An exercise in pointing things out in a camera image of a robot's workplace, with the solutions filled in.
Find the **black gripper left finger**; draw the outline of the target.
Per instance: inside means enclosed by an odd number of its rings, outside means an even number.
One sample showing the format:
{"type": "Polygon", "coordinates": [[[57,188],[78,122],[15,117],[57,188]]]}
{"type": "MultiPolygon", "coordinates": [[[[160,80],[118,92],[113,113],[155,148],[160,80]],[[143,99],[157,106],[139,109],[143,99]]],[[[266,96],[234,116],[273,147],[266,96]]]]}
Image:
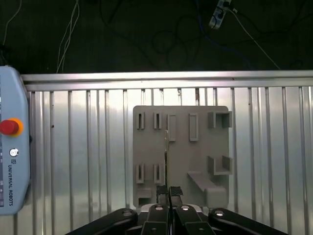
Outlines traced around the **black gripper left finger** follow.
{"type": "Polygon", "coordinates": [[[157,203],[146,204],[136,212],[130,208],[113,211],[71,231],[72,235],[168,235],[170,208],[168,189],[157,186],[157,203]]]}

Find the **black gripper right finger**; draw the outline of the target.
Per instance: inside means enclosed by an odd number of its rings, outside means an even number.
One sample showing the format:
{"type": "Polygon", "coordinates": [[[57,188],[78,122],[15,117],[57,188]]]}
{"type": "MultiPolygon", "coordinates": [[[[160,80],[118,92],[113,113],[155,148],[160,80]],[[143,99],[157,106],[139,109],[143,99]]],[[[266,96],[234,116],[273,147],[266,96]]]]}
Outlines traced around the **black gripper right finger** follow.
{"type": "Polygon", "coordinates": [[[180,187],[170,187],[174,207],[175,235],[280,235],[281,231],[224,208],[211,209],[205,215],[201,208],[183,204],[180,187]]]}

